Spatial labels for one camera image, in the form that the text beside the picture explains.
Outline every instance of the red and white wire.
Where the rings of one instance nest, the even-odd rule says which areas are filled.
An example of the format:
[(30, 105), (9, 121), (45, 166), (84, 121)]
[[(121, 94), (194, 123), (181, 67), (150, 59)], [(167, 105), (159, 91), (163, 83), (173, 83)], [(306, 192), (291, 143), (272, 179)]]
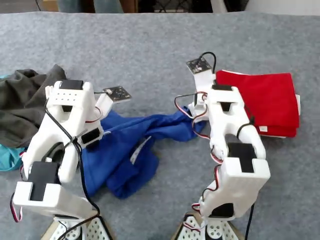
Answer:
[(207, 223), (206, 223), (205, 221), (203, 221), (203, 222), (201, 223), (201, 226), (200, 226), (200, 227), (194, 227), (194, 226), (190, 225), (189, 223), (187, 223), (186, 221), (184, 221), (184, 222), (182, 223), (182, 225), (183, 225), (184, 227), (186, 227), (187, 229), (190, 229), (191, 231), (197, 231), (198, 233), (200, 233), (201, 229), (203, 229), (203, 228), (207, 225)]
[(200, 138), (207, 139), (207, 140), (210, 141), (210, 136), (208, 136), (208, 135), (206, 135), (206, 134), (202, 134), (202, 133), (197, 132), (197, 131), (195, 130), (195, 120), (196, 120), (197, 118), (200, 118), (200, 117), (202, 117), (203, 115), (205, 115), (205, 114), (207, 113), (207, 111), (208, 111), (208, 106), (205, 105), (205, 110), (204, 110), (204, 112), (201, 113), (201, 114), (199, 114), (199, 115), (197, 115), (197, 116), (195, 116), (195, 117), (193, 118), (192, 122), (191, 122), (191, 125), (192, 125), (192, 130), (193, 130), (193, 132), (194, 132), (197, 136), (199, 136)]
[(102, 111), (101, 111), (101, 109), (100, 109), (100, 108), (98, 108), (97, 106), (95, 106), (95, 108), (99, 110), (99, 112), (100, 112), (100, 116), (99, 116), (97, 119), (95, 119), (95, 120), (88, 120), (88, 121), (85, 121), (85, 123), (86, 123), (86, 124), (92, 124), (92, 123), (94, 123), (94, 122), (98, 121), (98, 120), (101, 118), (101, 116), (102, 116)]
[(211, 158), (217, 163), (217, 164), (222, 164), (224, 161), (220, 158), (218, 158), (214, 153), (211, 151), (210, 152)]
[(214, 167), (214, 170), (213, 170), (213, 172), (214, 172), (214, 180), (215, 180), (215, 189), (212, 189), (212, 188), (210, 188), (210, 187), (207, 187), (206, 189), (203, 190), (203, 192), (202, 192), (202, 201), (203, 201), (203, 202), (205, 201), (205, 196), (204, 196), (205, 191), (209, 190), (209, 191), (211, 191), (211, 192), (215, 192), (215, 191), (218, 190), (218, 188), (219, 188), (219, 176), (218, 176), (218, 173), (219, 173), (219, 167), (220, 167), (220, 166), (221, 166), (221, 165), (215, 166), (215, 167)]
[(12, 217), (13, 217), (13, 220), (16, 222), (16, 223), (19, 223), (22, 221), (22, 217), (23, 217), (23, 214), (22, 214), (22, 207), (20, 207), (20, 211), (19, 211), (19, 216), (17, 214), (17, 211), (15, 209), (15, 206), (14, 206), (14, 195), (15, 193), (12, 193), (12, 196), (11, 196), (11, 199), (10, 199), (10, 210), (11, 210), (11, 213), (12, 213)]
[[(25, 154), (25, 151), (21, 152), (19, 154), (20, 158), (22, 158), (22, 156)], [(24, 170), (24, 165), (22, 164), (19, 168), (19, 173), (20, 173), (20, 176), (21, 176), (21, 180), (22, 181), (26, 181), (24, 179), (24, 175), (23, 175), (23, 170)], [(20, 207), (20, 210), (19, 210), (19, 216), (17, 214), (17, 211), (15, 209), (15, 206), (14, 206), (14, 195), (15, 193), (12, 194), (11, 196), (11, 199), (10, 199), (10, 210), (11, 210), (11, 213), (12, 213), (12, 217), (13, 217), (13, 220), (16, 222), (16, 223), (19, 223), (22, 221), (22, 218), (23, 218), (23, 213), (22, 213), (22, 207)]]
[(188, 118), (190, 119), (194, 119), (193, 116), (191, 116), (189, 113), (187, 113), (182, 107), (179, 106), (179, 104), (177, 103), (177, 99), (179, 98), (184, 98), (184, 97), (188, 97), (188, 96), (194, 96), (196, 94), (202, 94), (202, 100), (204, 100), (204, 95), (207, 96), (207, 93), (204, 92), (204, 91), (197, 91), (196, 93), (191, 93), (191, 94), (185, 94), (185, 95), (179, 95), (179, 96), (176, 96), (174, 98), (174, 105), (175, 107), (180, 111), (182, 112), (184, 115), (186, 115)]
[(191, 208), (192, 208), (194, 211), (200, 213), (200, 203), (193, 203), (193, 204), (191, 205)]

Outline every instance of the red cloth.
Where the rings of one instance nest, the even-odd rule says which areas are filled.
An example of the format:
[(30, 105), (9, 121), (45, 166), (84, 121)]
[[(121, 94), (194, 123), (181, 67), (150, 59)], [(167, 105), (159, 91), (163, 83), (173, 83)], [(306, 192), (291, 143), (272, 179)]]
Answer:
[[(245, 75), (220, 70), (216, 72), (216, 81), (239, 89), (259, 134), (296, 136), (299, 113), (290, 73)], [(267, 126), (267, 131), (260, 131), (259, 126)]]

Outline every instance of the gray carpet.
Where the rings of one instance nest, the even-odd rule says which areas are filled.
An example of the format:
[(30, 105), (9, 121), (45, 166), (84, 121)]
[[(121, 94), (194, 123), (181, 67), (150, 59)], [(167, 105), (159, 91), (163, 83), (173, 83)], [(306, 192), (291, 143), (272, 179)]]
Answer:
[[(271, 179), (261, 190), (251, 240), (319, 239), (320, 236), (320, 17), (228, 14), (0, 15), (0, 75), (61, 65), (67, 77), (91, 81), (96, 90), (122, 85), (132, 101), (123, 116), (168, 114), (176, 95), (195, 91), (185, 62), (204, 51), (216, 69), (248, 74), (291, 72), (301, 94), (295, 138), (263, 138)], [(212, 181), (208, 142), (163, 140), (156, 176), (119, 200), (102, 189), (95, 200), (119, 240), (168, 240), (190, 204)], [(15, 224), (9, 199), (19, 173), (0, 173), (0, 238), (38, 240), (51, 219), (24, 212)], [(80, 195), (79, 175), (67, 186)], [(242, 232), (248, 213), (234, 224)]]

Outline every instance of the white tag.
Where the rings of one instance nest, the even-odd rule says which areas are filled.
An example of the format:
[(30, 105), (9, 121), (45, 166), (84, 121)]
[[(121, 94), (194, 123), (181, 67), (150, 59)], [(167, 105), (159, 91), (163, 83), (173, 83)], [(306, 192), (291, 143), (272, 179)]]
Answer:
[(133, 152), (132, 156), (130, 157), (130, 162), (132, 164), (135, 164), (137, 157), (141, 151), (141, 149), (144, 147), (144, 145), (146, 144), (146, 142), (148, 142), (148, 140), (151, 138), (151, 136), (149, 136), (146, 140), (143, 141), (143, 143), (141, 143), (136, 150)]
[(268, 127), (267, 126), (259, 126), (260, 132), (268, 132)]
[(296, 95), (295, 95), (295, 98), (296, 98), (296, 103), (298, 104), (298, 114), (299, 114), (299, 116), (300, 116), (300, 114), (301, 114), (300, 95), (299, 95), (299, 94), (296, 94)]

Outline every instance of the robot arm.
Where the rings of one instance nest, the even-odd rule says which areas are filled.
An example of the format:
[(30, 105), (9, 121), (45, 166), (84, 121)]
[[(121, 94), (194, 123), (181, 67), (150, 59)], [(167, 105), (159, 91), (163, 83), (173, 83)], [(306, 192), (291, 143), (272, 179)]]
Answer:
[(113, 87), (105, 89), (96, 102), (92, 84), (79, 80), (57, 81), (45, 93), (46, 114), (22, 156), (27, 181), (17, 183), (13, 202), (42, 215), (79, 222), (95, 211), (86, 198), (61, 186), (73, 179), (79, 161), (70, 137), (82, 148), (94, 145), (104, 135), (100, 121), (113, 103), (131, 96), (121, 86)]
[[(266, 150), (255, 127), (248, 124), (239, 90), (214, 84), (216, 75), (204, 58), (187, 65), (197, 93), (201, 92), (188, 107), (192, 116), (201, 115), (195, 122), (209, 121), (209, 147), (212, 156), (221, 163), (215, 169), (216, 179), (203, 191), (198, 210), (207, 222), (239, 218), (256, 201), (259, 190), (270, 178)], [(240, 142), (227, 142), (227, 134), (237, 136)]]

